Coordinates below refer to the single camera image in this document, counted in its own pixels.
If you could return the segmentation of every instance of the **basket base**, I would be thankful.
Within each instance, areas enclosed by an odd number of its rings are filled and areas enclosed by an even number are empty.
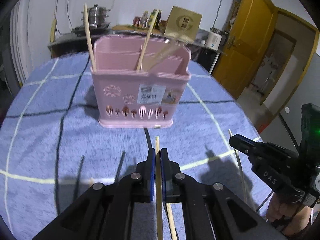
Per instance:
[[[167,128],[172,126],[173,118],[168,120],[117,120],[117,119],[101,119],[99,116],[99,124],[106,128]]]

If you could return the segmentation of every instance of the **blue tablecloth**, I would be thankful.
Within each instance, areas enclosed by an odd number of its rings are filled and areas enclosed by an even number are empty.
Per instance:
[[[4,120],[0,130],[0,213],[18,240],[31,239],[56,217],[56,200],[61,210],[71,203],[82,155],[80,193],[93,182],[113,183],[123,151],[121,176],[133,172],[135,165],[146,159],[143,129],[99,125],[90,65],[88,54],[80,53],[50,60],[35,69]],[[255,141],[259,135],[206,70],[192,61],[188,68],[192,78],[172,127],[148,129],[152,146],[159,135],[160,147],[168,149],[169,158],[179,163],[184,173],[206,184],[221,182],[244,199],[228,129]],[[247,157],[240,154],[240,158],[248,204],[256,208],[270,189],[253,174]],[[54,193],[56,174],[58,198]],[[154,207],[154,203],[135,205],[132,239],[156,239]],[[181,205],[174,204],[172,209],[179,237],[185,239]],[[164,239],[170,239],[165,217]]]

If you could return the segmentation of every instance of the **wooden door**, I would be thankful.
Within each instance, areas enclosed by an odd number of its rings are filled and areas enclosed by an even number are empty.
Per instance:
[[[270,0],[242,0],[213,77],[237,99],[259,68],[276,25]]]

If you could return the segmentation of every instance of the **pink plastic basket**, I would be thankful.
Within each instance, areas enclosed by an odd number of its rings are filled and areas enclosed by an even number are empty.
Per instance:
[[[92,72],[100,112],[99,123],[109,128],[162,128],[172,116],[190,80],[191,52],[183,47],[153,67],[136,71],[145,37],[106,35],[94,44],[97,71]],[[151,38],[144,60],[169,43]]]

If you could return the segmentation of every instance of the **table leg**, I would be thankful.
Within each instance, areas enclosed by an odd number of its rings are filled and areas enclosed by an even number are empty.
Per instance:
[[[213,61],[212,65],[211,65],[211,68],[210,68],[210,70],[209,70],[209,75],[211,75],[211,73],[212,73],[212,71],[213,71],[213,68],[214,68],[215,64],[217,63],[217,61],[218,61],[219,55],[220,55],[220,53],[217,52],[217,55],[216,55],[216,57],[214,58],[214,61]]]

